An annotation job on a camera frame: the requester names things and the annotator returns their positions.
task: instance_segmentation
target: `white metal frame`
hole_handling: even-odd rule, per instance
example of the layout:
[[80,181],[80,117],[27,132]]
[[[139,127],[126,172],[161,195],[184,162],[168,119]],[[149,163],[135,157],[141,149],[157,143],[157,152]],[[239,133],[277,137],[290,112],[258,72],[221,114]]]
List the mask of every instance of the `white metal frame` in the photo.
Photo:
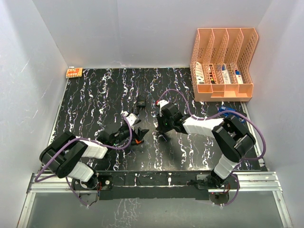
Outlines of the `white metal frame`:
[[[246,104],[243,102],[241,104],[242,104],[243,111],[247,114],[247,117],[250,119]],[[58,114],[60,111],[60,107],[61,107],[61,105],[58,108],[54,126],[53,126],[51,136],[49,139],[49,144],[51,142],[52,134],[53,134],[53,131],[55,128],[55,124],[56,124],[57,117],[58,117]],[[250,124],[248,124],[248,127],[249,127],[250,132],[253,134],[253,136],[255,138],[257,138],[253,127]],[[258,142],[255,144],[255,150],[256,150],[257,156],[259,156],[261,154],[261,149],[259,147]],[[259,163],[261,166],[265,165],[263,159],[260,159]],[[287,207],[285,205],[285,201],[284,201],[284,198],[282,195],[281,184],[276,175],[276,172],[243,171],[243,172],[236,172],[236,174],[237,174],[239,182],[240,182],[239,191],[272,191],[284,228],[293,228],[293,225],[290,220],[289,213],[287,211]],[[41,175],[41,177],[45,177],[48,175],[51,175],[51,174],[44,173]],[[28,194],[27,194],[27,197],[26,197],[26,200],[25,200],[25,203],[23,206],[23,210],[22,210],[19,222],[18,222],[18,226],[17,226],[18,228],[27,227],[28,219],[29,219],[32,207],[33,207],[36,193],[42,193],[42,192],[43,193],[63,193],[63,192],[71,193],[69,186],[67,185],[67,182],[64,178],[59,179],[57,177],[52,177],[43,182],[35,183],[34,182],[35,176],[36,176],[35,174],[32,176],[31,182],[29,184]],[[96,193],[96,191],[86,190],[86,191],[78,191],[77,193],[78,194],[79,193]]]

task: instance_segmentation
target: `gray floor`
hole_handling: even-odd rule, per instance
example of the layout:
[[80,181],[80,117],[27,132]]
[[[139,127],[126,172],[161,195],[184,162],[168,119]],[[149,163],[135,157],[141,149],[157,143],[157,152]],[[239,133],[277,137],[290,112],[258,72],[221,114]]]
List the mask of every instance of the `gray floor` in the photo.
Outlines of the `gray floor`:
[[36,194],[28,228],[282,228],[272,192],[240,192],[220,209],[193,199],[116,199],[91,209],[71,193]]

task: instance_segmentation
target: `white wall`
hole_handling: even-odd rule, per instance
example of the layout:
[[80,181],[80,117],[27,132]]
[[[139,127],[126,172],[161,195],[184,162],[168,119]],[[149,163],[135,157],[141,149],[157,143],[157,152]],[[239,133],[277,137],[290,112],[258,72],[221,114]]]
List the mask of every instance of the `white wall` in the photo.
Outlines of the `white wall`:
[[255,84],[248,109],[267,143],[266,164],[276,171],[295,228],[304,224],[304,2],[273,1],[257,27],[250,67]]
[[188,66],[199,27],[256,27],[271,0],[33,0],[69,66]]
[[16,227],[67,64],[31,0],[0,0],[0,227]]

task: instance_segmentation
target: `black marble tabletop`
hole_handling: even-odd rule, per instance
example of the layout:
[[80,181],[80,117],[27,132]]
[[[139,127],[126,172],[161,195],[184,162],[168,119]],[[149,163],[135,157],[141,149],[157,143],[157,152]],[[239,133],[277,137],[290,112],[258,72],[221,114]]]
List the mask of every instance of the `black marble tabletop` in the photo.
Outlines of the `black marble tabletop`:
[[[242,111],[240,102],[195,102],[189,68],[84,69],[81,78],[68,80],[53,139],[66,130],[91,139],[105,128],[117,131],[123,122],[122,111],[135,108],[137,96],[144,95],[147,106],[140,111],[142,122],[137,126],[150,130],[145,142],[124,151],[112,150],[102,160],[82,158],[82,162],[96,171],[212,170],[222,155],[213,138],[175,131],[163,136],[155,131],[159,109],[154,104],[169,88],[181,91],[197,116],[211,116],[222,105]],[[178,104],[180,111],[186,113],[179,94],[170,92],[164,99]],[[256,157],[254,149],[247,157]],[[240,170],[260,170],[260,166],[258,161],[247,161]]]

